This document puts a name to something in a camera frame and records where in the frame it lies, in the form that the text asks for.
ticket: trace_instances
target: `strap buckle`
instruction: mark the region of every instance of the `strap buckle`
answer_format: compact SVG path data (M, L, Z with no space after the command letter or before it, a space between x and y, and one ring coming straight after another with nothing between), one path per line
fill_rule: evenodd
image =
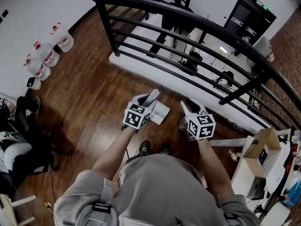
M89 220L104 223L111 212L111 205L103 202L96 202L93 206Z
M111 205L104 202L96 202L95 205L93 206L93 211L110 213Z
M233 213L224 213L225 219L237 219L237 216Z

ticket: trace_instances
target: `small bottle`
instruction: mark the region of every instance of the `small bottle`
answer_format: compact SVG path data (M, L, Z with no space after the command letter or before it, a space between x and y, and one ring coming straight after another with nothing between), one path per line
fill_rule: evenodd
M47 66L53 67L57 64L60 55L56 53L49 45L40 44L38 41L33 45L37 52L37 57Z
M51 69L47 65L44 65L40 59L31 58L31 54L27 56L26 64L23 66L26 66L29 73L40 81L44 81L51 74Z
M228 154L230 155L230 157L232 158L233 161L238 161L237 160L237 156L235 155L235 153L232 151L232 149L228 150Z
M74 44L73 37L69 34L67 29L61 26L61 23L57 23L52 29L50 33L52 35L52 41L56 43L64 53L68 52Z

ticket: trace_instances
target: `person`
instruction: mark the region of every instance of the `person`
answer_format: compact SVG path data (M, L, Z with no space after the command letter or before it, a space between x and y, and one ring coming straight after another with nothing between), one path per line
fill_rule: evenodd
M189 55L190 55L191 57L194 57L196 60L199 60L199 61L202 61L202 60L203 60L203 58L201 57L201 55L199 55L199 53L197 53L197 52L190 51L190 52L189 52ZM185 67L188 68L188 69L193 70L194 72L198 72L198 65L197 65L194 61L192 61L192 60L190 60L190 59L187 59L186 61L184 61L184 62L182 63L182 65L185 66ZM182 70L182 71L184 71L185 73L187 73L187 74L189 74L189 75L191 75L191 76L194 76L194 74L192 74L192 73L190 73L190 72L188 72L188 71L185 71L185 70Z
M222 74L227 75L231 79L234 80L234 74L231 71L223 71ZM219 78L215 79L214 82L220 84L221 86L225 87L226 89L230 89L232 86L231 82L229 82L227 79L222 78L221 76Z
M91 170L79 173L55 203L55 225L103 225L92 213L106 197L104 181L113 179L134 133L132 127L126 128ZM120 171L121 187L111 201L111 213L117 213L119 225L259 225L246 206L246 198L234 194L209 141L199 140L198 147L209 191L202 186L197 171L170 156L166 145L160 154L150 155L149 141L142 142L139 154Z
M36 97L35 100L31 100L27 97L19 97L17 99L17 106L11 101L4 99L3 105L0 108L0 132L8 131L12 132L11 125L18 127L19 117L18 115L24 110L30 110L33 113L40 112L41 100ZM9 121L10 115L16 111L15 122Z

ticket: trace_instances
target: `black office chair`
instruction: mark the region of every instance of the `black office chair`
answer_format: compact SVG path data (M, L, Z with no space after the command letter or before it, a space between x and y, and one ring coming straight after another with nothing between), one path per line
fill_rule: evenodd
M72 151L67 153L58 150L52 146L53 139L57 131L63 126L60 123L53 133L45 131L42 127L37 126L31 116L26 117L25 111L16 115L16 121L9 122L16 130L21 134L26 142L32 146L32 148L25 154L19 154L13 159L12 169L9 174L3 174L2 180L4 186L0 181L0 192L9 191L8 183L11 183L11 192L7 195L10 197L15 194L15 190L21 185L28 175L37 175L47 172L49 166L52 171L58 171L59 166L54 166L54 156L52 151L63 155L71 156ZM18 142L13 141L8 147L6 146L4 153L9 150L10 146L18 146Z
M15 195L13 179L6 172L0 172L0 194L5 194L9 198Z
M192 56L192 57L194 57L195 59L197 59L199 61L203 60L203 58L201 57L201 55L198 54L197 52L190 51L189 55ZM186 61L183 61L182 65L185 66L188 69L191 69L194 72L198 72L198 65L194 61L192 61L190 59L187 59ZM187 74L189 74L189 75L192 75L192 76L194 75L194 74L192 74L192 73L190 73L190 72L188 72L186 70L182 70L182 71L185 72L185 73L187 73Z
M231 79L234 79L234 74L231 71L223 71L222 74L229 76ZM218 83L219 80L223 79L221 76L216 80Z

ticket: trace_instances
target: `cable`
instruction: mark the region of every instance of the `cable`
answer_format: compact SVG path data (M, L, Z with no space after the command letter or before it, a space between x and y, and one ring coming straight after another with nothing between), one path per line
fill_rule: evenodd
M211 67L213 67L213 63L215 62L217 58L214 58L214 60L212 61L212 63L209 63L208 65L210 65Z
M51 177L51 187L52 187L52 194L53 194L53 198L56 202L56 199L55 199L55 191L54 191L54 188L53 188L53 180L52 180L52 171L51 171L51 168L50 168L50 177Z
M257 203L257 205L256 205L256 207L255 207L255 209L253 210L253 213L255 212L256 208L258 207L258 204L260 203L260 200L258 201L258 203Z
M232 56L233 52L230 54L230 56L227 58L229 59ZM226 63L224 63L224 67L222 68L222 70L224 70L224 68L226 67Z

